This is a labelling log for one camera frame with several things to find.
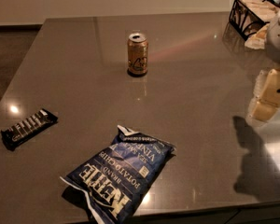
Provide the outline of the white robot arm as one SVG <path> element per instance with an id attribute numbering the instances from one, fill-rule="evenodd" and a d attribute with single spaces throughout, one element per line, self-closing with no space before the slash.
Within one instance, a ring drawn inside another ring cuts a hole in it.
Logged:
<path id="1" fill-rule="evenodd" d="M 256 78 L 248 116 L 260 122 L 269 121 L 280 109 L 280 9 L 268 25 L 264 48 L 267 56 L 279 67 L 261 70 Z"/>

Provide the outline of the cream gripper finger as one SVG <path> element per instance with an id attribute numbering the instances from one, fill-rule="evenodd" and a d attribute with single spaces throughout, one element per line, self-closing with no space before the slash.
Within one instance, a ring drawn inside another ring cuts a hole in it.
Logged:
<path id="1" fill-rule="evenodd" d="M 247 109 L 246 120 L 248 122 L 267 122 L 277 110 L 275 105 L 263 102 L 260 99 L 268 74 L 268 71 L 261 70 L 256 78 L 253 98 Z"/>
<path id="2" fill-rule="evenodd" d="M 280 69 L 272 69 L 269 72 L 260 93 L 260 100 L 280 107 Z"/>

